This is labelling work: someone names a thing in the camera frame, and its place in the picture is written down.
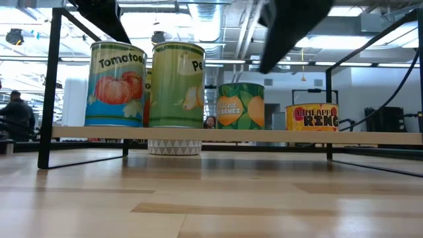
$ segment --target wooden floor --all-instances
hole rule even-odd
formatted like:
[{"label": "wooden floor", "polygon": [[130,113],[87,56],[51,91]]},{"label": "wooden floor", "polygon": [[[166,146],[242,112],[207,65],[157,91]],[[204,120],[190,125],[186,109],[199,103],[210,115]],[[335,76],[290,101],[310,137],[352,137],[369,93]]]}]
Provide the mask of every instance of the wooden floor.
[{"label": "wooden floor", "polygon": [[[51,164],[113,157],[53,151]],[[335,158],[423,173],[423,162]],[[36,153],[0,157],[0,237],[423,237],[423,180],[324,154],[203,152],[39,171]]]}]

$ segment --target can label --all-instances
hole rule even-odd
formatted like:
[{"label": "can label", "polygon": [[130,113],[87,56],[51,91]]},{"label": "can label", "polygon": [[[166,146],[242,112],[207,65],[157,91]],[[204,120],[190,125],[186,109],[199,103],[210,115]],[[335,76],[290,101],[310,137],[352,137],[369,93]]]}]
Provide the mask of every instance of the can label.
[{"label": "can label", "polygon": [[197,46],[169,43],[153,55],[149,126],[202,128],[204,51]]},{"label": "can label", "polygon": [[135,47],[93,46],[86,126],[142,126],[145,59],[145,53]]},{"label": "can label", "polygon": [[145,76],[145,84],[144,84],[143,127],[149,126],[151,74],[152,74],[152,70],[147,69],[147,75]]},{"label": "can label", "polygon": [[217,128],[261,130],[264,127],[264,87],[228,83],[217,89]]},{"label": "can label", "polygon": [[338,131],[338,105],[300,104],[286,107],[286,130]]}]

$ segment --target white patterned bowl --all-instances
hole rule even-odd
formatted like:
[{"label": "white patterned bowl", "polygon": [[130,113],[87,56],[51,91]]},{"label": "white patterned bowl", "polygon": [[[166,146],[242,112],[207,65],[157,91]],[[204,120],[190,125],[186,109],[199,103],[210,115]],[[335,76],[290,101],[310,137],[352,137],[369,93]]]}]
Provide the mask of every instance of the white patterned bowl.
[{"label": "white patterned bowl", "polygon": [[149,139],[148,153],[152,155],[198,155],[201,141],[182,139]]}]

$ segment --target wooden shelf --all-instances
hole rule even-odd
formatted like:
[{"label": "wooden shelf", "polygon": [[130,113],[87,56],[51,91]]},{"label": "wooden shelf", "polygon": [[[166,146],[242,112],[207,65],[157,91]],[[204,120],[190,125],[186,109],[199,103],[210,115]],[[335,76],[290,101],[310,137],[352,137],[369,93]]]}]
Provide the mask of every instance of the wooden shelf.
[{"label": "wooden shelf", "polygon": [[419,133],[289,132],[273,130],[131,128],[117,126],[54,126],[53,137],[423,145],[423,134]]}]

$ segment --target black cable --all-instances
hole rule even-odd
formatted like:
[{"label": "black cable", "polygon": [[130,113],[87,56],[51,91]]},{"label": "black cable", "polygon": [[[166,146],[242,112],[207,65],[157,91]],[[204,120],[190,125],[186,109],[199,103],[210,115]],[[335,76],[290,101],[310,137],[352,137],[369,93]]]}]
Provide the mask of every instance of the black cable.
[{"label": "black cable", "polygon": [[412,60],[412,63],[410,65],[410,67],[407,70],[407,73],[404,76],[404,79],[401,81],[401,83],[398,85],[397,89],[395,90],[395,92],[392,94],[392,96],[385,102],[383,103],[383,105],[381,107],[379,107],[377,110],[374,110],[372,113],[370,113],[369,115],[367,115],[365,118],[361,119],[360,121],[358,121],[357,123],[355,123],[354,125],[348,126],[346,128],[342,128],[341,130],[339,130],[340,132],[343,132],[344,130],[349,130],[350,128],[354,128],[357,125],[360,125],[361,123],[365,122],[366,120],[368,120],[369,118],[371,118],[374,114],[376,114],[377,112],[379,112],[382,108],[384,108],[386,105],[388,105],[394,98],[395,96],[398,94],[398,92],[402,89],[402,87],[405,84],[405,81],[408,79],[408,76],[410,76],[412,69],[414,68],[414,66],[416,65],[418,59],[418,50],[416,51],[416,56],[414,57],[414,59]]}]

